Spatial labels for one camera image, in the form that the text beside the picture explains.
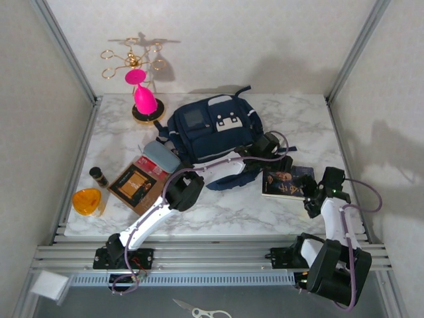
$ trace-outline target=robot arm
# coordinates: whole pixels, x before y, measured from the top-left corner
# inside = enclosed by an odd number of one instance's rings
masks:
[[[206,167],[206,165],[211,165],[215,162],[231,158],[240,158],[240,154],[232,151],[225,157],[208,162],[207,164],[195,164],[194,168],[202,169],[203,167]],[[203,185],[210,184],[211,182],[224,178],[225,176],[239,174],[244,170],[245,166],[246,164],[242,160],[238,160],[230,161],[224,167],[214,166],[212,168],[200,170],[195,174],[195,176],[192,176],[192,179],[190,179],[190,184],[187,187],[184,186],[186,185],[185,182],[184,184],[181,184],[180,187],[179,183],[184,180],[184,175],[182,175],[181,178],[171,184],[168,192],[170,195],[174,195],[175,197],[176,192],[179,191],[179,189],[184,188],[184,190],[181,192],[181,195],[178,196],[184,197],[184,200],[191,199],[191,201],[194,203],[197,200]],[[191,188],[194,187],[196,187],[199,191],[190,191]],[[125,246],[131,233],[137,228],[137,225],[141,223],[139,228],[134,232],[134,235],[131,237],[131,241],[129,243],[129,250],[136,250],[140,248],[144,240],[150,234],[152,234],[152,232],[157,229],[165,220],[167,220],[172,215],[175,215],[178,211],[185,211],[190,207],[191,206],[188,206],[187,204],[182,206],[181,201],[179,201],[177,205],[173,204],[171,207],[169,203],[163,202],[162,197],[158,197],[156,202],[145,214],[143,214],[129,228],[120,233],[119,240],[121,244]]]
[[[264,165],[252,160],[253,157],[265,158],[265,160],[271,159],[269,161],[272,161],[272,163],[266,165],[278,169],[291,166],[292,159],[289,156],[281,157],[276,154],[279,145],[278,139],[267,132],[252,146],[240,147],[214,161],[196,164],[195,166],[181,164],[174,175],[171,176],[170,181],[168,180],[169,184],[167,183],[165,189],[166,200],[163,200],[163,197],[160,196],[153,206],[130,227],[121,233],[111,235],[106,242],[106,248],[97,249],[93,267],[98,269],[104,267],[108,269],[127,268],[128,263],[125,262],[126,246],[128,250],[127,260],[129,260],[130,265],[133,265],[132,259],[143,256],[140,254],[142,253],[140,246],[144,240],[170,216],[192,207],[205,184],[210,184],[226,176],[258,169],[258,167]],[[183,169],[191,171],[179,173]]]
[[[361,250],[350,214],[343,211],[343,207],[350,203],[349,195],[342,191],[344,180],[345,172],[333,167],[326,168],[318,185],[310,176],[294,180],[295,185],[303,190],[303,203],[309,216],[314,218],[322,214],[327,239],[303,233],[286,252],[298,265],[309,268],[306,282],[303,278],[303,282],[298,283],[300,288],[350,306],[353,300],[351,278],[355,277],[353,305],[356,305],[372,259],[369,253]],[[353,263],[349,248],[353,249]]]

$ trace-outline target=orange container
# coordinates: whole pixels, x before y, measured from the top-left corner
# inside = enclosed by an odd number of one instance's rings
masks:
[[[101,201],[101,192],[98,189],[83,189],[72,196],[72,205],[75,211],[81,215],[99,217],[105,210]]]

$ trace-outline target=aluminum frame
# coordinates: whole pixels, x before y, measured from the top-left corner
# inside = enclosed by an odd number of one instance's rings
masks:
[[[77,79],[81,83],[87,98],[93,103],[94,110],[90,115],[89,123],[85,130],[81,146],[78,151],[76,164],[70,176],[69,186],[62,200],[59,210],[58,226],[52,236],[52,245],[39,246],[36,250],[34,260],[26,278],[21,296],[13,317],[32,317],[38,296],[29,293],[29,288],[36,279],[37,274],[43,270],[53,270],[61,273],[76,274],[77,277],[95,277],[98,275],[109,275],[111,272],[122,271],[99,271],[92,270],[94,250],[102,246],[105,237],[85,237],[84,239],[67,238],[63,235],[66,219],[69,215],[70,196],[75,190],[79,180],[83,160],[88,149],[91,138],[95,116],[99,107],[96,105],[98,98],[95,96],[84,72],[58,22],[54,18],[45,0],[30,0],[35,11],[48,27],[48,31],[54,42],[70,65]],[[363,26],[348,58],[339,72],[337,80],[326,98],[329,106],[334,102],[348,75],[352,71],[356,61],[363,51],[370,35],[376,28],[378,21],[390,0],[377,0],[365,25]],[[269,260],[263,258],[270,247],[289,246],[294,241],[294,236],[270,236],[270,237],[149,237],[142,247],[155,248],[155,259],[152,275],[166,276],[178,273],[201,274],[209,273],[246,273],[258,275],[267,273],[290,273],[294,270],[273,270]],[[377,271],[382,297],[386,305],[389,317],[405,317],[399,307],[399,295],[393,289],[392,267],[383,244],[370,244],[366,235],[358,235],[358,241],[364,250],[369,251],[373,257],[372,270]]]
[[[72,286],[110,287],[110,274],[76,274]],[[295,285],[294,274],[290,272],[259,273],[150,273],[142,278],[140,287],[194,287],[194,286],[283,286]]]
[[[331,111],[331,108],[329,107],[328,104],[327,104],[327,110],[329,112],[331,124],[332,124],[333,129],[334,129],[334,132],[336,134],[337,144],[339,145],[340,152],[342,154],[343,164],[344,164],[344,167],[346,168],[346,175],[348,175],[349,177],[352,177],[350,166],[349,166],[349,164],[348,164],[348,162],[346,160],[346,150],[345,150],[345,148],[344,148],[344,146],[343,146],[343,144],[341,142],[340,133],[339,133],[339,130],[337,128],[337,125],[336,125],[336,122],[335,122],[335,119],[334,119],[333,112]],[[360,199],[359,199],[359,196],[358,196],[358,191],[356,190],[356,184],[354,182],[351,182],[350,184],[351,184],[351,189],[352,189],[352,192],[353,192],[353,198],[356,201],[356,203],[359,206],[361,206]],[[371,243],[376,242],[376,236],[374,234],[374,231],[368,226],[368,224],[366,222],[366,219],[365,219],[365,216],[364,216],[364,213],[362,211],[359,211],[359,214],[360,214],[360,218],[361,218],[362,224],[364,225],[365,234],[367,235],[368,240]]]
[[[330,93],[326,97],[327,103],[331,106],[337,95],[340,93],[343,85],[346,83],[347,78],[349,77],[353,67],[359,59],[359,56],[362,54],[368,40],[370,39],[372,33],[377,27],[380,19],[382,18],[384,11],[386,11],[391,0],[377,0],[365,21],[362,30],[359,32],[358,37],[353,44],[353,47],[350,49],[347,59],[344,61],[344,64],[337,75],[336,81],[331,88]]]

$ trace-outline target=white wall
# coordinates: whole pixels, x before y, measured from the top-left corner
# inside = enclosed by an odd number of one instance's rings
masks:
[[[414,318],[424,317],[423,13],[422,0],[392,1],[333,108],[353,175],[383,196],[374,228]]]
[[[169,67],[156,74],[162,93],[326,93],[375,0],[48,0],[96,94],[129,93],[120,60],[102,60],[110,40],[145,34],[163,40]],[[137,47],[136,52],[144,52]]]
[[[28,0],[0,10],[0,317],[54,221],[89,103]]]

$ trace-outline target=backpack pocket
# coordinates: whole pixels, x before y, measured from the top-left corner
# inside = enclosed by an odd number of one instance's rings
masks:
[[[218,103],[210,103],[207,107],[215,131],[222,132],[239,127],[248,127],[244,114],[241,113],[239,106],[233,101],[231,96],[220,96],[214,99],[223,97],[228,97],[229,99]]]
[[[194,140],[214,132],[211,119],[205,107],[185,107],[179,114],[180,123],[188,139]]]
[[[249,129],[237,127],[225,131],[201,136],[193,141],[193,154],[197,163],[208,162],[222,157],[238,146],[252,144],[253,139]]]

